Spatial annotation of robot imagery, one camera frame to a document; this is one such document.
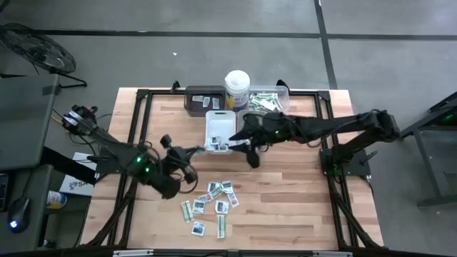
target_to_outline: box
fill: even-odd
[[[232,150],[219,150],[211,143],[212,138],[219,137],[222,145],[235,145],[236,142],[229,138],[236,133],[236,114],[232,111],[208,111],[206,112],[206,136],[205,149],[211,154],[230,154]]]
[[[202,101],[193,101],[196,98],[208,97],[208,106],[204,107]],[[204,117],[207,111],[225,110],[226,108],[226,89],[224,86],[187,86],[184,92],[184,108],[189,116]]]
[[[263,110],[256,110],[251,108],[252,98],[251,95],[259,94],[259,93],[277,93],[278,100],[281,102],[283,106],[282,110],[276,110],[286,113],[289,108],[289,98],[288,98],[288,89],[285,86],[251,86],[249,89],[249,105],[248,110],[250,111],[270,111],[268,109]]]

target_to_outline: metal stand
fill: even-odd
[[[445,120],[451,120],[457,112],[457,92],[446,97],[444,100],[435,104],[428,110],[428,114],[421,120],[400,132],[400,137],[403,139],[407,136],[414,136],[419,151],[422,156],[423,163],[432,182],[435,197],[419,201],[417,206],[428,207],[441,204],[457,203],[457,194],[450,194],[449,185],[446,179],[448,171],[437,171],[433,169],[431,155],[423,143],[423,133],[426,130],[453,131],[456,126],[453,124],[443,126]]]
[[[87,87],[87,82],[82,80],[82,79],[78,79],[78,78],[75,78],[73,76],[70,76],[70,75],[67,75],[67,74],[62,74],[62,73],[58,73],[58,72],[49,72],[50,74],[57,74],[59,76],[64,76],[66,78],[69,78],[69,79],[73,79],[75,81],[78,81],[78,82],[81,82],[80,84],[74,84],[74,85],[68,85],[68,86],[62,86],[62,85],[59,85],[59,88],[61,89],[70,89],[70,88],[73,88],[73,87]],[[0,78],[16,78],[16,77],[20,77],[20,76],[26,76],[26,75],[13,75],[13,74],[0,74]]]
[[[75,77],[67,75],[67,74],[60,74],[60,73],[55,73],[55,74],[81,82],[80,84],[74,84],[74,85],[68,85],[68,86],[59,85],[59,88],[61,88],[61,89],[70,89],[73,87],[80,87],[80,86],[87,87],[87,83],[82,79],[78,79],[78,78],[75,78]]]

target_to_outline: fan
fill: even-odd
[[[0,40],[6,48],[34,66],[37,65],[49,71],[50,74],[58,74],[82,82],[78,85],[61,86],[62,88],[87,86],[85,81],[67,75],[76,69],[73,56],[54,40],[33,32],[34,30],[29,27],[10,23],[0,28]]]

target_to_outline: clear plastic bin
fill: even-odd
[[[236,114],[232,111],[208,111],[206,113],[205,149],[211,154],[230,154],[231,149],[221,150],[211,143],[212,138],[219,138],[221,145],[235,145],[229,138],[236,133]]]
[[[259,93],[277,93],[278,94],[278,100],[280,101],[282,105],[281,110],[275,110],[275,111],[281,111],[281,112],[287,112],[289,108],[289,98],[288,98],[288,89],[285,86],[251,86],[249,88],[249,103],[251,103],[251,95],[252,94],[259,94]]]

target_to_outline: butcher block tabletop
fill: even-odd
[[[127,141],[138,88],[120,88],[114,106],[109,133]],[[346,90],[330,90],[335,117],[353,115]],[[183,108],[184,96],[154,96],[146,140],[162,158],[165,151],[160,138],[168,134],[174,146],[204,145],[205,118],[190,117]],[[134,142],[139,141],[143,101]],[[287,114],[316,116],[312,97],[291,96]],[[338,135],[340,142],[357,133]],[[129,248],[243,249],[243,250],[336,250],[335,227],[326,178],[321,173],[319,148],[295,142],[276,144],[261,154],[259,168],[251,168],[241,153],[227,156],[194,156],[191,163],[199,175],[199,184],[190,194],[178,194],[169,200],[150,186],[139,185],[131,220]],[[226,237],[217,239],[215,201],[206,204],[195,221],[206,225],[204,237],[191,234],[194,222],[186,223],[181,202],[193,203],[206,193],[210,181],[232,181],[240,205],[230,207],[226,217]],[[108,175],[94,187],[81,243],[89,242],[113,211],[119,175]],[[354,216],[372,239],[383,244],[376,209],[367,183],[358,177],[347,178]],[[182,189],[191,185],[182,184]],[[227,201],[224,194],[219,200]],[[118,226],[121,236],[124,216]],[[349,242],[346,219],[342,218],[345,239]]]

